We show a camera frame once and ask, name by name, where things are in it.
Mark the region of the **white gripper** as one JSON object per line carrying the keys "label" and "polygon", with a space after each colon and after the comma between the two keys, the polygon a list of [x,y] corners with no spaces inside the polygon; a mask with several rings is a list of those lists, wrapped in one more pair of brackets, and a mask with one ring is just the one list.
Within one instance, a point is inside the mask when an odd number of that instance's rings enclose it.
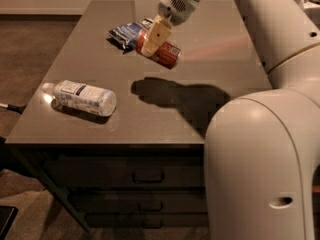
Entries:
{"label": "white gripper", "polygon": [[159,0],[158,15],[146,33],[141,53],[151,57],[172,34],[172,26],[186,22],[198,4],[196,0]]}

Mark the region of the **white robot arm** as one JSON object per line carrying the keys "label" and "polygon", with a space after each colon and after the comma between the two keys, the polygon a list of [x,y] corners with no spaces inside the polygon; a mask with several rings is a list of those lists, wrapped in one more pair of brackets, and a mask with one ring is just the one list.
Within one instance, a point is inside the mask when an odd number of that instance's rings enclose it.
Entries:
{"label": "white robot arm", "polygon": [[271,90],[212,118],[204,176],[211,240],[315,240],[320,157],[319,28],[301,1],[234,0]]}

